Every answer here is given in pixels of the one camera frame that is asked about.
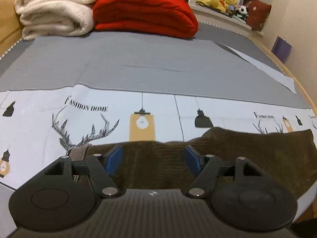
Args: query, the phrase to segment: metal screw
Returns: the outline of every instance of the metal screw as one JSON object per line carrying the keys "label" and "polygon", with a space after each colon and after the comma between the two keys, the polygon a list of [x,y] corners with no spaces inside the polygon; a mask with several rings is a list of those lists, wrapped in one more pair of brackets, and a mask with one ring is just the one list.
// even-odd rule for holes
{"label": "metal screw", "polygon": [[102,189],[102,193],[104,195],[112,196],[112,195],[116,195],[118,193],[118,190],[114,187],[107,187]]}
{"label": "metal screw", "polygon": [[201,188],[192,188],[189,190],[189,194],[193,196],[201,196],[205,193],[205,191]]}

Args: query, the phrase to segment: red comforter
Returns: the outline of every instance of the red comforter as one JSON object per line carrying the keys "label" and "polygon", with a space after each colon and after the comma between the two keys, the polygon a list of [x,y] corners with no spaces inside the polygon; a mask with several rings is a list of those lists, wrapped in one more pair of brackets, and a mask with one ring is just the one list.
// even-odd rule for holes
{"label": "red comforter", "polygon": [[198,22],[184,0],[98,0],[93,10],[96,30],[156,33],[189,38]]}

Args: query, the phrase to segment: mattress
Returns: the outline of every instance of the mattress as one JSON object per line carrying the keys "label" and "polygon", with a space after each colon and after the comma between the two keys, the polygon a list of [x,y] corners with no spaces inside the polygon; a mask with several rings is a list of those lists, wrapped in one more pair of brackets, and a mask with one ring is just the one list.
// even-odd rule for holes
{"label": "mattress", "polygon": [[[19,42],[0,60],[0,153],[10,157],[0,182],[19,188],[83,140],[199,137],[208,128],[195,126],[198,110],[224,129],[311,129],[316,139],[316,116],[301,95],[248,57],[283,75],[247,37],[203,23],[193,39],[92,32]],[[149,114],[135,114],[141,109]],[[298,200],[298,215],[313,200],[311,189]]]}

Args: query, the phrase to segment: beige wall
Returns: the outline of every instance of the beige wall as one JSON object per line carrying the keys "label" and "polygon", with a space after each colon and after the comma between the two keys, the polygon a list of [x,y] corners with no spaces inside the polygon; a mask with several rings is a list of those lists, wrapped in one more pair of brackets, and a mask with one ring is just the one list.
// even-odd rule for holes
{"label": "beige wall", "polygon": [[277,36],[292,45],[285,65],[317,104],[317,0],[261,0],[272,5],[262,42],[271,49]]}

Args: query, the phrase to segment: purple object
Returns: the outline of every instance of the purple object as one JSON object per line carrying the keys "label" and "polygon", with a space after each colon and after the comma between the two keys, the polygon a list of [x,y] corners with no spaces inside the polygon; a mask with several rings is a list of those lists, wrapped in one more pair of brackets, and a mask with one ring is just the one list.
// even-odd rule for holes
{"label": "purple object", "polygon": [[291,52],[292,46],[284,39],[277,37],[275,44],[272,48],[272,53],[282,62],[285,63],[286,59]]}

